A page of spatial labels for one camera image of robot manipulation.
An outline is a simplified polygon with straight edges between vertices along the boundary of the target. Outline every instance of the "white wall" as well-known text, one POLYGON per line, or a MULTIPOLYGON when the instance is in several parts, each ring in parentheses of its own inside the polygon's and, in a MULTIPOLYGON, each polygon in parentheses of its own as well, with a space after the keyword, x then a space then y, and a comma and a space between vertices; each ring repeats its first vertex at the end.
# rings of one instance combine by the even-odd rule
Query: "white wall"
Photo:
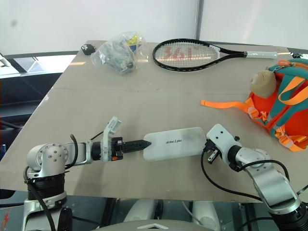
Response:
POLYGON ((200 39, 308 49, 308 0, 205 0, 200 39))
POLYGON ((196 0, 0 0, 3 55, 76 51, 137 31, 147 41, 193 38, 196 0))

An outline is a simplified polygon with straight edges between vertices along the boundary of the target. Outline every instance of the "beige tabletop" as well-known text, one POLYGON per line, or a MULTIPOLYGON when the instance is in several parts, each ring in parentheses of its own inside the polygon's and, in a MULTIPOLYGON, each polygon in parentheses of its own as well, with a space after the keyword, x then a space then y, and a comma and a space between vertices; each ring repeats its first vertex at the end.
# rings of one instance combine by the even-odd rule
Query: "beige tabletop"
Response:
MULTIPOLYGON (((103 41, 89 41, 99 47, 103 41)), ((150 54, 155 46, 149 43, 150 54)), ((288 52, 273 46, 224 45, 232 50, 288 52)), ((279 59, 289 59, 289 54, 279 59)), ((149 62, 133 73, 120 76, 105 66, 96 68, 89 56, 79 52, 19 133, 0 162, 0 187, 26 190, 22 172, 27 152, 38 144, 87 141, 104 129, 112 116, 122 125, 116 136, 124 141, 139 140, 147 133, 177 128, 201 127, 207 133, 221 123, 241 138, 243 146, 266 150, 272 159, 289 170, 294 190, 307 184, 308 152, 292 153, 283 148, 263 128, 237 109, 213 109, 200 105, 210 101, 244 101, 252 75, 277 60, 230 59, 210 68, 192 72, 172 72, 149 62)), ((218 184, 256 195, 245 172, 234 172, 222 160, 205 164, 218 184)), ((71 168, 65 175, 65 190, 70 195, 121 198, 156 198, 205 201, 253 201, 225 193, 212 186, 200 167, 200 156, 146 162, 142 152, 125 154, 121 161, 71 168)), ((302 194, 308 200, 308 193, 302 194)))

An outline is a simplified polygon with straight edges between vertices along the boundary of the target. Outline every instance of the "plastic bag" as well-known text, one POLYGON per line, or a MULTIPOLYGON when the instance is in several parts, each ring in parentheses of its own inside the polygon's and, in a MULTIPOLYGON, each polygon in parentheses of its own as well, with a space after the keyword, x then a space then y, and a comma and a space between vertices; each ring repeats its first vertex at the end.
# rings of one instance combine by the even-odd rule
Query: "plastic bag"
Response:
POLYGON ((129 73, 148 62, 148 47, 137 32, 126 32, 105 42, 91 55, 94 66, 107 64, 120 74, 129 73))

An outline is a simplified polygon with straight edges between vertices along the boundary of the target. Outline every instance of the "orange backpack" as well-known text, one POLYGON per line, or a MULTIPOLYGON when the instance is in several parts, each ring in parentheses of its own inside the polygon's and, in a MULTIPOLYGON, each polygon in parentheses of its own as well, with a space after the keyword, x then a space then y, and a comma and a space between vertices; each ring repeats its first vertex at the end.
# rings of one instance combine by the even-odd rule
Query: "orange backpack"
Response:
POLYGON ((308 146, 308 60, 279 61, 269 70, 276 76, 277 89, 267 99, 250 93, 244 103, 201 100, 201 105, 239 108, 283 146, 293 152, 304 150, 308 146))

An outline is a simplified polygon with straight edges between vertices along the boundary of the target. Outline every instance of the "stuffed teddy bear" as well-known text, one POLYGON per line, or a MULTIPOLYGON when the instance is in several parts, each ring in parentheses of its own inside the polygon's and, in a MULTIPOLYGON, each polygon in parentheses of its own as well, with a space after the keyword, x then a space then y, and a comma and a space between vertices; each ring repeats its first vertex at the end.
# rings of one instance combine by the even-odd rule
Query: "stuffed teddy bear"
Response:
POLYGON ((260 71, 253 76, 250 82, 250 90, 257 96, 267 99, 276 90, 276 77, 271 71, 260 71))

